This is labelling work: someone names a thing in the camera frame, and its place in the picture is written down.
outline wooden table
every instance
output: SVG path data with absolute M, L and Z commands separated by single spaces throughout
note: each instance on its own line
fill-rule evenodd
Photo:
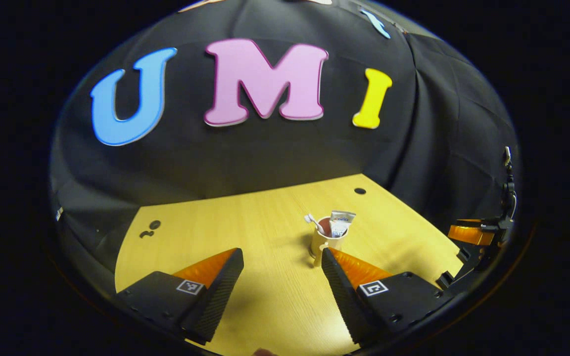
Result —
M 366 194 L 357 194 L 362 188 Z M 308 253 L 314 225 L 331 210 L 357 216 L 342 250 L 387 270 L 427 281 L 461 268 L 444 234 L 362 174 L 269 191 L 142 207 L 125 236 L 116 291 L 152 271 L 175 273 L 230 248 L 244 269 L 215 336 L 204 349 L 250 356 L 258 347 L 281 356 L 341 355 L 358 349 L 340 316 L 321 267 Z M 152 221 L 153 236 L 140 238 Z

